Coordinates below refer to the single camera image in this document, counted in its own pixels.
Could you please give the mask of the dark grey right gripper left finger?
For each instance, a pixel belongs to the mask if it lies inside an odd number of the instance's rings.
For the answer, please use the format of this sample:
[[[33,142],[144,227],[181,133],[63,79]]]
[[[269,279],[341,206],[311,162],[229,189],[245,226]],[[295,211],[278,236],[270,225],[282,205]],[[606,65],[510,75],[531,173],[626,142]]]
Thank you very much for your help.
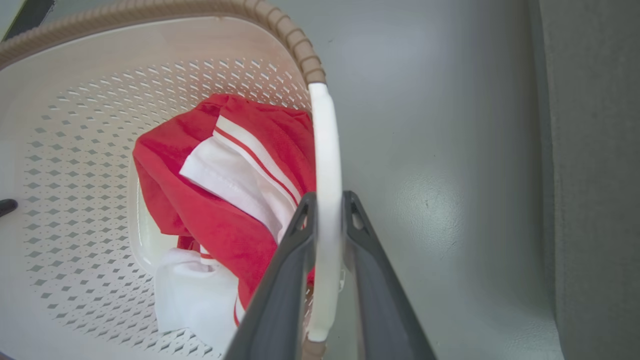
[[[307,276],[315,263],[316,212],[316,194],[305,194],[223,360],[301,360]]]

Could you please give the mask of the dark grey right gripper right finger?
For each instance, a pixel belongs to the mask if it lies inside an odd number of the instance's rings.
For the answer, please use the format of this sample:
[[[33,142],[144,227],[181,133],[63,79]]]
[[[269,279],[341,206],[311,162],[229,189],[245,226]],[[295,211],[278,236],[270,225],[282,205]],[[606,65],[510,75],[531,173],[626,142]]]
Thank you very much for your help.
[[[357,194],[342,198],[343,262],[355,286],[358,360],[437,360]]]

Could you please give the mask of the cream perforated plastic laundry basket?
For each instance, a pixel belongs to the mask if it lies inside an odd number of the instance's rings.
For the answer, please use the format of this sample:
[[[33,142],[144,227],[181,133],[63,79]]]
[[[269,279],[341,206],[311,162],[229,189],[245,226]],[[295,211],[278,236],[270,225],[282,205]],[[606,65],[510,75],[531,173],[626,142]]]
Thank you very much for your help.
[[[162,332],[153,272],[176,237],[144,205],[132,152],[214,92],[311,111],[259,0],[55,0],[0,43],[0,357],[222,360],[190,330]]]

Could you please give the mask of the red and white garment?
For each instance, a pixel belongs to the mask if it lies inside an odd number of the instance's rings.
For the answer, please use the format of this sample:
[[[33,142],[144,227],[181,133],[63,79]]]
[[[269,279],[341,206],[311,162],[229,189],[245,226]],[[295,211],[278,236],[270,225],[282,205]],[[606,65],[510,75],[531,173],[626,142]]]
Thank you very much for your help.
[[[158,330],[190,330],[223,354],[316,189],[313,121],[301,109],[214,94],[142,134],[132,155],[151,218],[177,237],[153,276]]]

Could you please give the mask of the grey fabric sofa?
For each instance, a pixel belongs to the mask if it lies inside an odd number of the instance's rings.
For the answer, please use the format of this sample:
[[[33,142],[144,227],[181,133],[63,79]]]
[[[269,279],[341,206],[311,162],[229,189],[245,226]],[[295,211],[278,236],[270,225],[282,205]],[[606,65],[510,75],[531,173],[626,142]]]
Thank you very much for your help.
[[[528,0],[565,360],[640,360],[640,0]]]

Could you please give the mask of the dark grey wall strip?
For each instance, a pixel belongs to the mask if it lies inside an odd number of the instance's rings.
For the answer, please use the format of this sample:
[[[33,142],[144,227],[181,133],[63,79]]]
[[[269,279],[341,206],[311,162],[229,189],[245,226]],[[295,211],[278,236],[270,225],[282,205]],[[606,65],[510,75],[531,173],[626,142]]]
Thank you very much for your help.
[[[53,11],[57,0],[23,0],[2,41],[39,27]]]

